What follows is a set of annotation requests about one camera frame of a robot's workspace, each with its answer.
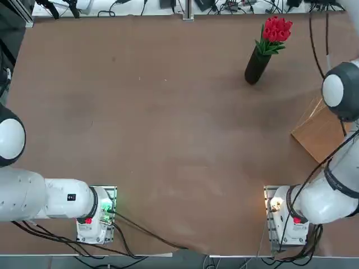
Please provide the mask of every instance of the cable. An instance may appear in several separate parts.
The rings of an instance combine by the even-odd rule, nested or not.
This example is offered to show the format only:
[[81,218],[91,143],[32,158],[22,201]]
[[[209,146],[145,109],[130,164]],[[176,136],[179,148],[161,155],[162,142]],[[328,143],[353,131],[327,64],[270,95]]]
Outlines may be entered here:
[[215,3],[211,6],[210,10],[208,11],[207,15],[209,15],[209,13],[211,13],[211,11],[218,11],[218,8],[217,8],[217,3],[218,3],[219,0],[215,1]]
[[283,13],[283,10],[281,10],[274,2],[269,2],[269,1],[267,1],[267,0],[262,0],[262,1],[264,1],[264,2],[266,2],[266,3],[269,3],[269,4],[272,4],[272,6],[274,6],[275,9],[278,10],[278,13]]
[[218,263],[217,263],[215,269],[218,269],[218,266],[219,266],[219,263],[221,262],[221,260],[222,260],[222,258],[219,258],[219,261],[218,261]]
[[71,245],[67,242],[68,240],[70,240],[69,238],[66,238],[66,237],[63,237],[63,236],[57,236],[57,235],[51,233],[50,231],[48,231],[47,229],[45,229],[44,227],[42,227],[41,225],[35,224],[38,228],[40,228],[40,229],[42,229],[43,231],[45,231],[45,233],[43,233],[43,232],[41,232],[41,231],[39,231],[39,230],[36,230],[36,229],[32,228],[26,221],[23,221],[22,223],[24,223],[25,226],[26,226],[28,229],[30,229],[31,231],[33,231],[33,232],[35,232],[35,233],[42,234],[42,235],[51,235],[51,236],[53,236],[53,237],[55,237],[55,238],[57,238],[57,239],[59,239],[59,240],[62,240],[62,239],[63,239],[63,240],[62,240],[62,243],[66,244],[67,246],[69,246],[70,248],[72,248],[76,253],[78,253],[79,255],[81,255],[81,256],[83,256],[83,257],[91,257],[91,258],[93,258],[93,259],[103,259],[103,258],[104,258],[104,257],[95,257],[95,256],[92,256],[83,246],[77,244],[77,242],[76,242],[76,244],[74,243],[74,244],[77,245],[79,248],[81,248],[81,249],[87,254],[87,256],[84,255],[84,254],[82,254],[79,250],[77,250],[76,248],[74,248],[73,246],[71,246]]
[[113,226],[116,228],[116,230],[119,232],[121,238],[122,238],[122,241],[123,241],[123,245],[125,246],[125,249],[128,253],[128,255],[130,255],[133,259],[141,259],[142,257],[141,256],[135,256],[131,251],[130,251],[130,248],[128,247],[128,244],[126,242],[126,239],[125,239],[125,236],[121,230],[121,228],[116,224],[116,223],[113,223]]
[[279,266],[281,266],[284,262],[280,262],[279,265],[275,266],[273,269],[277,269]]
[[147,4],[147,0],[144,0],[144,7],[143,7],[143,9],[142,9],[142,11],[141,11],[141,16],[143,15],[143,13],[144,13],[144,11],[145,11],[145,6],[146,6],[146,4]]
[[248,4],[250,5],[250,11],[252,11],[252,13],[254,14],[254,9],[251,3],[251,0],[247,0]]
[[[21,230],[31,234],[31,235],[35,235],[37,237],[41,237],[41,238],[44,238],[44,239],[48,239],[48,240],[51,240],[51,241],[54,241],[54,242],[60,242],[60,243],[63,243],[63,240],[59,240],[59,239],[54,239],[53,237],[51,236],[45,236],[45,235],[41,235],[41,234],[37,234],[29,229],[27,229],[26,227],[23,227],[22,225],[20,225],[19,223],[17,223],[16,221],[12,221],[12,223],[14,225],[16,225],[18,228],[20,228]],[[73,240],[67,240],[66,241],[67,243],[70,243],[70,244],[81,244],[81,245],[89,245],[93,248],[99,248],[99,249],[102,249],[104,251],[110,251],[110,252],[113,252],[113,253],[117,253],[117,254],[121,254],[121,255],[125,255],[125,256],[129,256],[127,253],[124,253],[124,252],[121,252],[121,251],[117,251],[115,249],[110,249],[110,248],[105,248],[105,247],[102,247],[100,245],[94,245],[94,244],[89,244],[89,243],[85,243],[85,242],[77,242],[77,241],[73,241]]]
[[65,9],[65,11],[60,15],[60,18],[65,14],[65,12],[68,10],[69,7],[67,7],[67,9]]
[[185,13],[185,10],[184,10],[183,7],[182,7],[181,0],[178,0],[178,2],[179,2],[179,6],[181,7],[182,13],[184,14],[184,13]]
[[263,258],[260,258],[260,259],[262,260],[262,262],[264,262],[266,265],[269,265],[269,266],[271,266],[277,262],[277,261],[274,261],[274,262],[268,263]]
[[344,123],[343,123],[343,120],[339,118],[339,121],[340,121],[340,126],[342,127],[342,131],[343,131],[343,136],[347,136],[347,131],[346,131],[346,128],[344,126]]
[[135,225],[135,226],[136,226],[137,228],[139,228],[140,230],[142,230],[142,231],[144,231],[145,233],[147,233],[147,234],[153,236],[154,238],[157,238],[158,240],[162,241],[163,243],[170,245],[171,247],[179,248],[179,249],[188,249],[188,248],[186,248],[186,247],[183,247],[183,246],[181,246],[181,245],[177,245],[177,244],[171,243],[171,242],[169,242],[169,241],[163,239],[162,237],[160,237],[160,236],[158,236],[158,235],[156,235],[156,234],[150,232],[149,230],[147,230],[147,229],[141,227],[140,225],[134,223],[132,220],[128,219],[127,217],[125,217],[125,216],[123,216],[123,215],[121,215],[120,213],[117,213],[116,211],[108,210],[107,212],[113,213],[113,214],[115,214],[115,215],[117,215],[117,216],[123,218],[124,220],[126,220],[126,221],[129,222],[129,223],[131,223],[132,225]]
[[117,1],[113,2],[112,5],[110,6],[110,9],[109,9],[109,10],[100,10],[100,11],[97,13],[97,18],[100,17],[100,14],[101,14],[101,13],[108,13],[108,15],[109,15],[110,17],[116,17],[116,13],[114,13],[114,12],[111,10],[115,4],[119,4],[119,2],[117,2]]
[[133,265],[136,265],[137,263],[139,262],[142,262],[143,260],[147,259],[148,257],[143,257],[142,259],[136,261],[136,262],[133,262],[133,263],[130,263],[129,265],[126,265],[126,266],[122,266],[122,267],[119,267],[119,266],[115,266],[115,265],[97,265],[97,266],[92,266],[92,265],[89,265],[88,263],[82,261],[81,259],[77,258],[74,256],[75,259],[77,259],[79,262],[81,262],[82,264],[92,268],[92,269],[99,269],[101,267],[109,267],[109,268],[115,268],[115,269],[125,269],[125,268],[129,268]]
[[76,256],[74,256],[75,259],[77,259],[79,262],[81,262],[83,265],[86,265],[92,269],[96,269],[96,267],[92,266],[92,265],[89,265],[88,263],[82,261],[81,259],[77,258]]
[[312,51],[313,51],[313,55],[314,55],[314,60],[316,62],[316,65],[318,67],[318,70],[320,72],[321,77],[324,79],[324,73],[323,73],[323,70],[320,67],[318,57],[317,57],[316,51],[315,51],[314,41],[313,41],[312,13],[309,13],[309,32],[310,32],[310,42],[311,42],[311,45],[312,45]]

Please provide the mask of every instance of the brown tabletop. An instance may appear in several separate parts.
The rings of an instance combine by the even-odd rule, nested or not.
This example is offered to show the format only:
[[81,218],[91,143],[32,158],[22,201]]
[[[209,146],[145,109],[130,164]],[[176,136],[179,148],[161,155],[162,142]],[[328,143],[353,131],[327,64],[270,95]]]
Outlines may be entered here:
[[[243,79],[262,15],[46,20],[28,29],[8,107],[24,122],[16,167],[118,186],[118,210],[199,252],[255,255],[263,186],[301,183],[315,162],[289,135],[321,78],[308,15],[256,86]],[[315,16],[325,65],[325,18]],[[330,17],[333,64],[358,55],[346,14]],[[74,220],[45,220],[75,237]],[[319,255],[359,256],[359,219],[324,225]],[[173,248],[122,225],[135,253]],[[2,223],[3,254],[73,253]],[[123,250],[119,237],[109,247]],[[265,233],[262,255],[270,248]]]

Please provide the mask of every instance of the black cable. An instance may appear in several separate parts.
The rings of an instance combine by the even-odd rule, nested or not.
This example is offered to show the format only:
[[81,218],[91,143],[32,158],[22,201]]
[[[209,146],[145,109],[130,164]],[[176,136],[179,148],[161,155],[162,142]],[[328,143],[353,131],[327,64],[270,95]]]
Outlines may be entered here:
[[277,269],[279,266],[281,266],[284,262],[280,262],[279,265],[275,266],[273,269]]
[[144,7],[143,7],[143,9],[142,9],[142,11],[141,11],[141,16],[143,15],[143,13],[144,13],[144,11],[145,11],[145,6],[146,6],[146,4],[147,4],[147,0],[144,0]]
[[121,215],[120,213],[117,213],[116,211],[108,210],[107,212],[113,213],[113,214],[115,214],[115,215],[117,215],[117,216],[123,218],[124,220],[126,220],[126,221],[129,222],[129,223],[131,223],[132,225],[135,225],[137,228],[141,229],[141,230],[144,231],[145,233],[147,233],[147,234],[153,236],[154,238],[156,238],[156,239],[162,241],[163,243],[165,243],[165,244],[167,244],[167,245],[170,245],[171,247],[179,248],[179,249],[188,249],[188,248],[186,248],[186,247],[183,247],[183,246],[181,246],[181,245],[177,245],[177,244],[171,243],[171,242],[169,242],[169,241],[163,239],[162,237],[160,237],[160,236],[158,236],[158,235],[156,235],[156,234],[150,232],[149,230],[147,230],[147,229],[141,227],[140,225],[134,223],[132,220],[128,219],[127,217],[125,217],[125,216],[123,216],[123,215]]
[[74,258],[77,259],[77,260],[78,260],[79,262],[81,262],[82,264],[84,264],[84,265],[86,265],[86,266],[88,266],[88,267],[90,267],[90,268],[92,268],[92,269],[99,269],[99,268],[101,268],[101,267],[108,267],[108,266],[110,266],[110,268],[114,268],[114,269],[126,269],[126,268],[129,268],[129,267],[133,266],[133,265],[136,265],[136,264],[139,263],[139,262],[142,262],[143,260],[147,259],[148,257],[143,257],[142,259],[140,259],[140,260],[138,260],[138,261],[136,261],[136,262],[130,263],[129,265],[122,266],[122,267],[120,267],[120,266],[115,266],[115,265],[97,265],[97,266],[92,266],[92,265],[89,265],[88,263],[82,261],[81,259],[79,259],[79,258],[77,258],[77,257],[74,257]]
[[283,246],[283,239],[284,239],[284,235],[286,233],[286,228],[288,225],[288,220],[289,217],[291,215],[291,212],[293,210],[293,205],[295,203],[295,201],[297,200],[299,194],[302,192],[302,190],[304,189],[304,187],[306,186],[306,184],[309,182],[309,180],[312,178],[312,176],[314,175],[314,173],[321,168],[321,166],[323,164],[325,164],[328,160],[332,159],[332,157],[340,150],[342,149],[346,144],[348,144],[349,142],[351,142],[356,136],[359,135],[359,129],[357,131],[355,131],[354,134],[352,134],[348,139],[346,139],[343,143],[341,143],[331,154],[329,154],[322,162],[320,162],[315,168],[314,170],[310,173],[310,175],[307,177],[307,179],[304,181],[303,185],[300,187],[300,189],[298,190],[297,194],[294,197],[294,200],[292,202],[292,207],[289,210],[287,219],[286,219],[286,223],[284,224],[284,228],[283,228],[283,233],[282,233],[282,240],[280,241],[280,245],[279,245],[279,251],[282,250],[282,246]]
[[252,3],[251,3],[251,0],[247,0],[249,6],[250,6],[250,11],[252,11],[252,13],[254,14],[254,9],[253,9],[253,6],[252,6]]
[[[144,259],[147,259],[148,257],[143,257],[142,259],[139,259],[138,261],[136,262],[132,262],[130,263],[129,265],[126,265],[126,266],[122,266],[122,267],[118,267],[118,266],[115,266],[115,265],[110,265],[110,268],[113,267],[115,269],[126,269],[126,268],[129,268],[133,265],[136,265],[138,264],[139,262],[142,262]],[[97,265],[95,268],[98,269],[98,268],[101,268],[101,267],[107,267],[108,265]]]
[[77,259],[79,262],[81,262],[83,265],[86,265],[86,266],[88,266],[88,267],[90,267],[92,269],[96,269],[95,266],[89,265],[88,263],[82,261],[81,259],[77,258],[76,256],[74,256],[74,258]]
[[[21,230],[31,234],[31,235],[35,235],[37,237],[41,237],[41,238],[44,238],[44,239],[48,239],[50,241],[54,241],[54,242],[60,242],[60,243],[63,243],[63,240],[59,240],[59,239],[54,239],[50,236],[45,236],[45,235],[40,235],[40,234],[37,234],[29,229],[27,229],[26,227],[23,227],[22,225],[20,225],[19,223],[17,223],[16,221],[12,221],[12,223],[14,225],[16,225],[18,228],[20,228]],[[127,253],[124,253],[124,252],[121,252],[121,251],[117,251],[115,249],[110,249],[110,248],[105,248],[105,247],[102,247],[100,245],[94,245],[94,244],[89,244],[89,243],[85,243],[85,242],[77,242],[77,241],[73,241],[73,240],[67,240],[68,243],[70,244],[81,244],[81,245],[89,245],[93,248],[99,248],[99,249],[102,249],[104,251],[110,251],[110,252],[113,252],[113,253],[117,253],[117,254],[121,254],[121,255],[125,255],[125,256],[128,256],[130,257],[130,255],[128,255]]]
[[315,7],[316,7],[316,4],[312,4],[308,13],[312,12]]
[[344,123],[342,121],[342,119],[339,118],[339,121],[340,121],[340,126],[342,127],[342,131],[343,131],[343,136],[347,136],[347,131],[346,131],[346,128],[344,126]]
[[218,11],[218,7],[217,7],[217,3],[219,0],[215,1],[215,3],[211,6],[210,10],[208,11],[207,15],[209,15],[209,13],[211,13],[211,11]]
[[128,255],[130,255],[133,259],[141,259],[142,258],[141,256],[137,257],[130,251],[130,248],[128,247],[128,244],[127,244],[126,239],[125,239],[125,235],[123,234],[121,228],[116,223],[113,223],[113,226],[119,232],[119,234],[120,234],[120,236],[122,238],[122,241],[123,241],[123,245],[125,246],[125,249],[126,249]]
[[119,4],[117,1],[113,2],[112,5],[110,6],[110,9],[109,10],[100,10],[98,13],[97,13],[97,18],[100,17],[100,14],[101,13],[108,13],[108,15],[110,17],[116,17],[116,13],[114,13],[111,9],[113,8],[113,6],[115,4]]
[[318,70],[320,72],[321,77],[324,79],[324,73],[323,73],[323,70],[320,67],[318,57],[317,57],[316,51],[315,51],[314,41],[313,41],[312,13],[309,13],[309,32],[310,32],[310,43],[312,45],[312,51],[313,51],[313,55],[314,55],[314,60],[316,62],[316,65],[318,67]]
[[283,10],[281,10],[274,2],[269,2],[267,0],[262,0],[262,1],[272,4],[275,7],[275,9],[278,10],[278,13],[283,13]]
[[260,259],[262,260],[262,262],[264,262],[268,266],[271,266],[277,262],[277,261],[274,261],[274,262],[269,263],[269,262],[266,262],[263,258],[260,258]]
[[42,234],[42,235],[51,235],[52,237],[55,237],[55,238],[57,238],[57,239],[59,239],[59,240],[62,240],[62,243],[64,243],[65,245],[69,246],[69,247],[72,248],[76,253],[78,253],[79,255],[81,255],[81,256],[83,256],[83,257],[90,257],[90,258],[93,258],[93,259],[103,259],[103,258],[104,258],[104,257],[95,257],[95,256],[91,255],[83,246],[77,244],[77,242],[76,242],[76,244],[74,243],[76,246],[78,246],[79,248],[81,248],[81,249],[87,254],[87,256],[84,255],[84,254],[82,254],[79,250],[77,250],[76,248],[74,248],[73,246],[71,246],[71,245],[67,242],[68,240],[70,240],[69,238],[66,238],[66,237],[64,237],[64,236],[57,236],[57,235],[51,233],[50,231],[48,231],[47,229],[45,229],[44,227],[42,227],[41,225],[38,225],[38,224],[37,224],[36,226],[37,226],[38,228],[42,229],[43,231],[45,231],[45,233],[43,233],[43,232],[41,232],[41,231],[39,231],[39,230],[36,230],[36,229],[32,228],[26,221],[23,221],[22,223],[24,223],[25,226],[26,226],[28,229],[30,229],[31,231],[33,231],[33,232],[35,232],[35,233]]
[[179,6],[181,7],[182,13],[184,14],[184,13],[185,13],[185,10],[184,10],[183,7],[182,7],[181,0],[178,0],[178,2],[179,2]]
[[328,35],[329,35],[329,13],[325,14],[325,52],[326,55],[329,55],[329,42],[328,42]]

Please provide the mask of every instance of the red tulip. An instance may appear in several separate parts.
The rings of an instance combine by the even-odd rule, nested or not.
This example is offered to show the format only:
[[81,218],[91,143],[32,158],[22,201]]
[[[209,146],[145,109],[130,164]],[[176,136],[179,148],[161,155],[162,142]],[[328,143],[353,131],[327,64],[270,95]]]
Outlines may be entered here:
[[265,21],[265,28],[271,28],[271,18],[268,18],[266,21]]
[[277,22],[277,28],[279,29],[279,31],[284,31],[284,27],[286,25],[286,20],[284,18],[281,18],[278,22]]
[[284,41],[286,41],[286,40],[290,37],[290,35],[291,35],[291,32],[290,32],[290,31],[284,32],[284,37],[285,37],[285,40],[284,40]]
[[284,25],[284,30],[285,31],[289,31],[292,27],[293,23],[291,21],[287,21],[286,24]]
[[279,42],[286,41],[286,33],[284,31],[280,31],[277,35]]
[[268,38],[268,40],[270,41],[270,42],[276,42],[276,40],[277,40],[277,32],[271,32],[270,33],[270,35],[269,35],[269,38]]
[[270,29],[265,28],[264,31],[263,31],[263,38],[264,39],[269,39],[269,35],[270,35]]

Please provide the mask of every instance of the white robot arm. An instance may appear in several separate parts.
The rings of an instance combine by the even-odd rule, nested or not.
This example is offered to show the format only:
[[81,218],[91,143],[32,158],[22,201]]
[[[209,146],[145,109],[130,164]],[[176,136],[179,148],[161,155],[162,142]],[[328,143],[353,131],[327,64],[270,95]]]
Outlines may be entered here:
[[[347,10],[359,35],[359,1],[337,2]],[[330,70],[323,81],[322,95],[328,108],[339,119],[354,123],[353,130],[345,138],[349,139],[359,126],[359,60],[343,62]],[[288,245],[303,245],[310,222],[325,224],[359,212],[358,178],[359,143],[354,138],[303,188],[294,203],[302,185],[279,187],[270,201],[279,241]]]
[[115,204],[102,187],[76,179],[44,179],[41,175],[5,167],[23,153],[26,132],[21,120],[0,104],[0,221],[76,218],[77,240],[111,242]]

